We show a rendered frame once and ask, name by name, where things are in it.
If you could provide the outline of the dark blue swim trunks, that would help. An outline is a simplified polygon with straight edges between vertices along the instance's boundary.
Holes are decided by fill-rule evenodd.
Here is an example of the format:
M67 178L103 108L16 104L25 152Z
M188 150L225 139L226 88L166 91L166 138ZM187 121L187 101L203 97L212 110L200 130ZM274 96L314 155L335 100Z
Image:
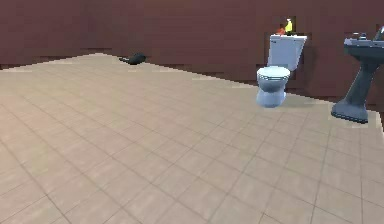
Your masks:
M146 61L147 56L143 53L136 53L131 57L120 57L119 60L130 65L138 65Z

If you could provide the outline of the white toilet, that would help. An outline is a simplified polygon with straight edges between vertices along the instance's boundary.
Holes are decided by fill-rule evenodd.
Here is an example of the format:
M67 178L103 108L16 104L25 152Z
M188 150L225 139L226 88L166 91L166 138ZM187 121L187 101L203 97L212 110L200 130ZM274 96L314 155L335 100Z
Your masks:
M257 70L259 87L256 102L265 108L280 106L285 98L285 87L299 64L306 36L277 35L269 38L267 65Z

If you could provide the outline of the grey pedestal sink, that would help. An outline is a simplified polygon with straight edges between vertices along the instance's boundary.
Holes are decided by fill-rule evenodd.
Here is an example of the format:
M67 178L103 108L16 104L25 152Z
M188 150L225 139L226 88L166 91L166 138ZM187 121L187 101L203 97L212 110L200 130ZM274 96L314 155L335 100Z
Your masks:
M336 118L366 124L366 99L376 70L384 64L384 26L370 40L365 33L358 38L344 40L344 52L354 57L360 68L346 96L333 105L331 115Z

